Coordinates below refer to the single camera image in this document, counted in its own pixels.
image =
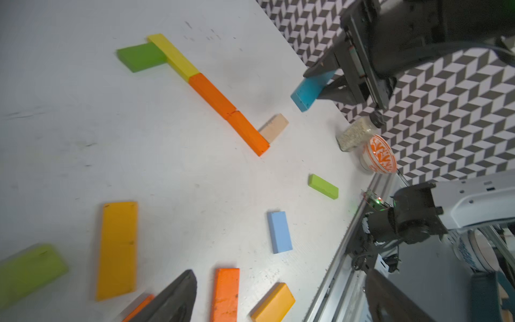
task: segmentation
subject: orange wooden block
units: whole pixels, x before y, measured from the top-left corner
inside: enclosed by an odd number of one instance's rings
[[[133,317],[136,316],[136,314],[138,314],[145,306],[147,306],[147,304],[150,303],[150,301],[152,301],[153,299],[155,298],[154,295],[150,294],[149,296],[147,296],[146,299],[143,300],[143,302],[141,302],[140,305],[138,305],[137,308],[134,309],[134,311],[132,311],[129,315],[127,315],[126,318],[124,318],[124,320],[122,322],[129,322],[130,320],[132,320]]]
[[[216,270],[211,322],[236,322],[238,317],[239,268]]]
[[[224,120],[234,112],[236,107],[202,74],[190,77],[188,83],[220,114]]]
[[[258,156],[261,156],[270,147],[270,144],[265,138],[250,124],[240,111],[232,113],[227,119],[227,122],[229,122],[236,132],[238,132],[239,136],[247,142]]]

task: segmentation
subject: orange patterned bowl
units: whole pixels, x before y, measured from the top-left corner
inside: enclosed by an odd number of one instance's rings
[[[380,135],[374,135],[363,147],[361,165],[377,173],[395,173],[397,160],[388,143]]]

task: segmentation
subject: metal frame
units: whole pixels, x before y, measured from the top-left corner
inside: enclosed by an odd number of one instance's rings
[[[509,251],[508,247],[506,246],[506,243],[499,236],[499,234],[497,234],[495,229],[493,229],[492,226],[487,226],[481,227],[479,230],[483,233],[483,235],[486,236],[486,238],[488,238],[497,247],[497,249],[504,257],[506,262],[511,266],[513,270],[515,270],[515,258]]]
[[[397,174],[376,174],[369,189],[391,202],[388,200],[389,195],[402,185],[403,182]],[[352,267],[352,258],[347,255],[347,248],[354,233],[361,229],[366,205],[365,200],[362,200],[304,322],[349,322],[361,316],[366,274]]]

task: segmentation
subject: yellow wooden block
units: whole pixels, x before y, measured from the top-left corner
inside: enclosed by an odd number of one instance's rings
[[[286,283],[279,283],[250,317],[254,322],[280,322],[295,303]]]
[[[198,69],[162,33],[148,36],[147,38],[148,41],[153,42],[166,55],[168,63],[186,82],[190,80],[190,77],[199,73]]]
[[[138,203],[104,205],[96,300],[136,290]]]

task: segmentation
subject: white table surface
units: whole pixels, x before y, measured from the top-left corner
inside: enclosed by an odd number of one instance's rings
[[[290,122],[260,158],[169,65],[136,74],[118,48],[163,33],[256,127]],[[300,321],[371,175],[334,139],[330,101],[289,98],[305,66],[254,0],[18,0],[0,4],[0,259],[56,246],[70,271],[5,321],[113,321],[186,269],[208,321],[214,269],[239,267],[238,321],[276,282]],[[331,200],[310,173],[340,189]],[[139,203],[138,290],[94,301],[100,206]],[[266,220],[286,211],[293,251]]]

